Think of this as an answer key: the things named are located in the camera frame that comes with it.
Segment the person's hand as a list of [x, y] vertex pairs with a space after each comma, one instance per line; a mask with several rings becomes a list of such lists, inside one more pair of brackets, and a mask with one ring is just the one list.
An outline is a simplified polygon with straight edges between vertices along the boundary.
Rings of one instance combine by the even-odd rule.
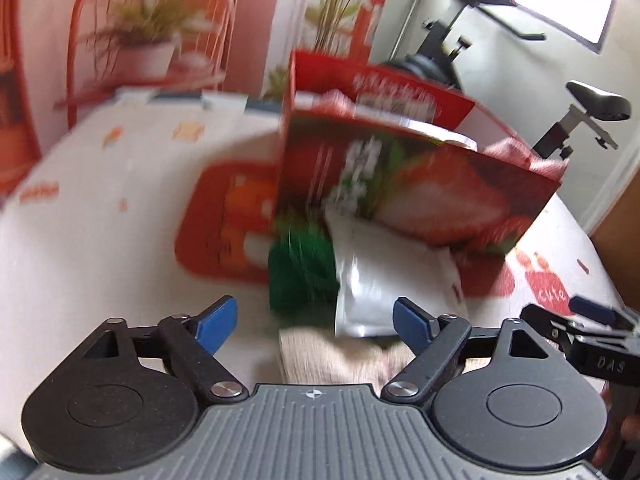
[[629, 415], [625, 420], [611, 419], [615, 402], [612, 397], [610, 384], [607, 382], [601, 391], [601, 398], [608, 408], [608, 426], [605, 434], [594, 454], [591, 463], [598, 469], [602, 469], [610, 460], [616, 448], [617, 441], [625, 441], [632, 446], [639, 445], [639, 415]]

